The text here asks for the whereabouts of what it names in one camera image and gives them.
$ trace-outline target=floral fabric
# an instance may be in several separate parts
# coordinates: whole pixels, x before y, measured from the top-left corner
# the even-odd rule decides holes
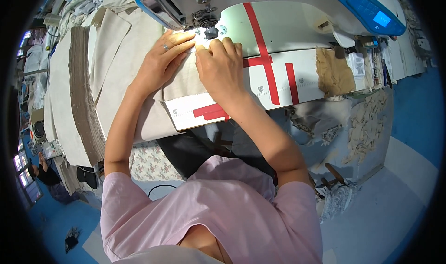
[[[182,181],[155,140],[133,145],[129,163],[131,176],[137,181]]]

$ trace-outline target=pink shirt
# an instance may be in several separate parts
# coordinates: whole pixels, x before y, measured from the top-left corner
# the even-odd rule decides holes
[[[289,182],[273,196],[270,176],[217,155],[155,201],[127,175],[115,172],[103,186],[104,251],[117,261],[153,246],[178,244],[190,227],[201,224],[234,264],[322,263],[313,189]]]

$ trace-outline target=person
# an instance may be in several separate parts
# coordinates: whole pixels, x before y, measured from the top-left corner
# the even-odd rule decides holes
[[[28,173],[30,174],[33,181],[39,179],[48,187],[48,191],[51,196],[63,204],[69,204],[73,201],[81,199],[82,201],[88,201],[85,197],[81,197],[77,192],[70,195],[62,184],[59,176],[54,172],[54,170],[49,167],[46,163],[46,159],[43,157],[42,152],[38,153],[39,156],[39,166],[31,164],[28,167]]]
[[[201,82],[234,120],[231,156],[213,154],[187,131],[157,140],[185,183],[152,201],[131,180],[141,106],[170,80],[193,37],[167,31],[159,38],[113,120],[100,220],[105,253],[116,263],[322,263],[303,156],[244,88],[242,45],[230,38],[197,45],[195,55]]]

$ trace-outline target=blue lcd screen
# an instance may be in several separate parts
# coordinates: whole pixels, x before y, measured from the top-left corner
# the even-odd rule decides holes
[[[375,18],[373,18],[373,21],[377,22],[379,25],[383,27],[386,27],[389,24],[390,20],[391,19],[387,15],[385,15],[381,10],[378,13],[376,13]]]

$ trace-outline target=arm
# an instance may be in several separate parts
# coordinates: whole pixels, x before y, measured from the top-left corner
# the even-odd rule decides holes
[[[293,181],[309,184],[298,146],[244,88],[242,45],[233,44],[230,38],[213,40],[209,51],[197,46],[196,65],[211,97],[242,127],[276,170],[279,187]]]
[[[42,165],[43,171],[48,171],[48,165],[46,164],[46,160],[42,155],[42,152],[38,153],[39,155],[39,163]]]
[[[147,53],[133,82],[128,86],[116,112],[105,144],[104,175],[122,172],[130,176],[130,156],[138,115],[148,95],[159,89],[172,77],[186,57],[183,53],[193,47],[194,33],[167,31]]]

